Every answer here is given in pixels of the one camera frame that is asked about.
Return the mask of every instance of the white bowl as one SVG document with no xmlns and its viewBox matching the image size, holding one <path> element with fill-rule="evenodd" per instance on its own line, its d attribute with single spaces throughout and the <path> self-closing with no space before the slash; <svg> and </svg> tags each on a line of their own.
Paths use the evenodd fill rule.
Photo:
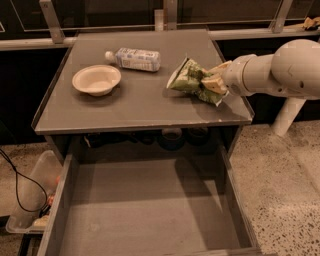
<svg viewBox="0 0 320 256">
<path fill-rule="evenodd" d="M 80 92 L 102 96 L 111 92 L 121 79 L 118 69 L 107 65 L 95 65 L 81 69 L 73 76 L 72 84 Z"/>
</svg>

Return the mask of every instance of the black cable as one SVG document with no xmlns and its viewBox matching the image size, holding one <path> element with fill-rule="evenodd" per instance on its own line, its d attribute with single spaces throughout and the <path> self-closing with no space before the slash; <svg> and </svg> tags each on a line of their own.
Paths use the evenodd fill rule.
<svg viewBox="0 0 320 256">
<path fill-rule="evenodd" d="M 21 209 L 23 209 L 26 212 L 38 212 L 38 211 L 41 211 L 41 210 L 45 209 L 46 206 L 47 206 L 47 201 L 48 201 L 48 195 L 47 195 L 47 192 L 45 191 L 45 189 L 37 181 L 35 181 L 35 180 L 23 175 L 22 173 L 20 173 L 17 170 L 17 168 L 15 167 L 15 165 L 12 163 L 12 161 L 8 157 L 8 155 L 1 148 L 0 148 L 0 155 L 11 165 L 13 171 L 16 174 L 16 198 L 17 198 L 18 204 L 21 207 Z M 26 209 L 25 207 L 22 206 L 22 204 L 20 202 L 20 199 L 19 199 L 19 175 L 22 176 L 23 178 L 25 178 L 27 180 L 30 180 L 31 182 L 35 183 L 43 191 L 43 193 L 45 195 L 45 202 L 39 209 L 29 210 L 29 209 Z"/>
</svg>

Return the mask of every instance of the drawer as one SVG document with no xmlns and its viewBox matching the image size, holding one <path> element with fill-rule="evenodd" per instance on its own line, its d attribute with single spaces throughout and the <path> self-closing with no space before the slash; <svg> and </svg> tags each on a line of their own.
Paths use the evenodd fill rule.
<svg viewBox="0 0 320 256">
<path fill-rule="evenodd" d="M 73 137 L 38 255 L 260 255 L 217 136 L 177 151 Z"/>
</svg>

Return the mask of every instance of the concrete floor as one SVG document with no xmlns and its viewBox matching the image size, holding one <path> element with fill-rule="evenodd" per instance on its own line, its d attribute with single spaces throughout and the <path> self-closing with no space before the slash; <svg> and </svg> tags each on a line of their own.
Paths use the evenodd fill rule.
<svg viewBox="0 0 320 256">
<path fill-rule="evenodd" d="M 294 123 L 285 137 L 268 125 L 243 129 L 231 157 L 244 212 L 265 253 L 320 255 L 320 121 Z M 46 143 L 1 147 L 31 172 Z M 0 216 L 15 205 L 15 175 L 0 159 Z M 17 255 L 21 235 L 0 228 L 0 255 Z"/>
</svg>

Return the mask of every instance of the gray table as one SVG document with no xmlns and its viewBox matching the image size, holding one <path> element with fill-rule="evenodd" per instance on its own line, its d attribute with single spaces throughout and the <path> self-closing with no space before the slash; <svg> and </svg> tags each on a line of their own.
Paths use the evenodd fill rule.
<svg viewBox="0 0 320 256">
<path fill-rule="evenodd" d="M 160 70 L 150 73 L 121 69 L 121 82 L 103 97 L 73 88 L 71 81 L 76 72 L 106 64 L 104 53 L 120 47 L 159 51 Z M 228 95 L 216 107 L 195 96 L 166 89 L 169 77 L 186 55 L 206 69 L 222 62 L 205 30 L 80 34 L 48 101 L 43 102 L 34 120 L 35 132 L 53 136 L 251 123 L 252 113 L 241 97 Z"/>
</svg>

